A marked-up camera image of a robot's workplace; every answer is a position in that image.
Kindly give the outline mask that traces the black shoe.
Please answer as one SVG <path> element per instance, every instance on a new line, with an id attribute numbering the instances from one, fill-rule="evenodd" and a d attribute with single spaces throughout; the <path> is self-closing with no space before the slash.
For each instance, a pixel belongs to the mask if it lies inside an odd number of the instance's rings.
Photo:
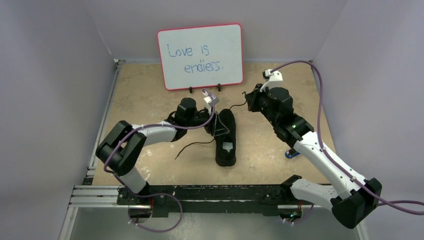
<path id="1" fill-rule="evenodd" d="M 215 161 L 221 167 L 231 167 L 236 161 L 236 120 L 229 108 L 220 111 L 221 121 L 228 127 L 230 133 L 214 136 L 215 139 Z"/>

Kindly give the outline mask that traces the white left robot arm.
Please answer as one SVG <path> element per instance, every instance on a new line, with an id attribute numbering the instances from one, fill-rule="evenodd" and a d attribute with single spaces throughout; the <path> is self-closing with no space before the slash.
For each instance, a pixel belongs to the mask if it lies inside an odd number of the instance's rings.
<path id="1" fill-rule="evenodd" d="M 95 156 L 105 169 L 130 190 L 129 197 L 138 205 L 149 199 L 149 183 L 136 168 L 143 147 L 175 142 L 194 127 L 203 127 L 216 144 L 215 161 L 221 167 L 236 163 L 236 121 L 233 112 L 224 108 L 212 111 L 211 102 L 198 110 L 193 98 L 183 98 L 176 110 L 164 121 L 150 125 L 133 125 L 119 121 L 96 148 Z"/>

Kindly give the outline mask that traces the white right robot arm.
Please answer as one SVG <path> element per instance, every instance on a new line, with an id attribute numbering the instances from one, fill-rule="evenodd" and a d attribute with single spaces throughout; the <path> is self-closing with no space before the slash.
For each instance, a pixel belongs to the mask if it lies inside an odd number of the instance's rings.
<path id="1" fill-rule="evenodd" d="M 377 207 L 378 200 L 373 195 L 381 195 L 382 184 L 351 169 L 327 145 L 320 145 L 312 125 L 294 112 L 293 98 L 287 89 L 258 83 L 245 99 L 250 112 L 260 112 L 277 138 L 309 160 L 330 183 L 324 186 L 293 175 L 280 191 L 284 202 L 304 200 L 321 206 L 348 229 L 354 229 Z"/>

